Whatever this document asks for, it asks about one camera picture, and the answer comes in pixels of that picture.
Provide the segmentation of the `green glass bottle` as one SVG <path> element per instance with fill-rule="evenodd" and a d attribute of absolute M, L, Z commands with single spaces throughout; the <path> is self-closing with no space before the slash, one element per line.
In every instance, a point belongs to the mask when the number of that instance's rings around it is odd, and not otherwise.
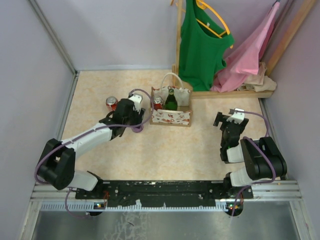
<path fill-rule="evenodd" d="M 177 111 L 178 110 L 178 102 L 175 97 L 175 91 L 173 88 L 168 90 L 168 96 L 166 98 L 164 109 L 169 111 Z"/>

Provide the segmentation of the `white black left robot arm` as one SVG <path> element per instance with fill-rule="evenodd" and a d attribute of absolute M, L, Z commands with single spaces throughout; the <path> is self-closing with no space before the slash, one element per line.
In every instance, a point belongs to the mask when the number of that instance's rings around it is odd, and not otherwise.
<path fill-rule="evenodd" d="M 100 178 L 88 171 L 76 171 L 76 160 L 98 145 L 121 137 L 125 129 L 141 131 L 145 109 L 143 97 L 133 94 L 121 99 L 115 108 L 90 129 L 65 140 L 50 139 L 35 168 L 38 183 L 49 184 L 56 190 L 65 188 L 91 192 Z"/>

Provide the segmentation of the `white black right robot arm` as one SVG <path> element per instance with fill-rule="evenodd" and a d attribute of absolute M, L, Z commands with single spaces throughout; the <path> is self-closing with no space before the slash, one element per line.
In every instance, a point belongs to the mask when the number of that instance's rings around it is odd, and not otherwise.
<path fill-rule="evenodd" d="M 283 155 L 269 136 L 268 120 L 263 119 L 265 136 L 257 140 L 241 136 L 249 123 L 245 114 L 263 118 L 261 114 L 235 108 L 230 110 L 229 115 L 218 112 L 213 122 L 215 127 L 221 124 L 221 160 L 225 164 L 244 164 L 242 168 L 227 173 L 223 179 L 223 187 L 230 197 L 239 198 L 246 188 L 258 183 L 271 183 L 276 178 L 285 177 L 288 171 Z"/>

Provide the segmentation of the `purple can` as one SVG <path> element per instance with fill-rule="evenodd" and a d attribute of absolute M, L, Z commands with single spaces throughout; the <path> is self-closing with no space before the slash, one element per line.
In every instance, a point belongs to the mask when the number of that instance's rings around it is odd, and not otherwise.
<path fill-rule="evenodd" d="M 143 126 L 143 125 L 140 125 L 140 126 L 138 126 L 138 127 L 133 127 L 133 128 L 132 128 L 132 131 L 133 131 L 134 133 L 140 133 L 140 132 L 143 131 L 143 129 L 144 129 L 144 126 Z"/>

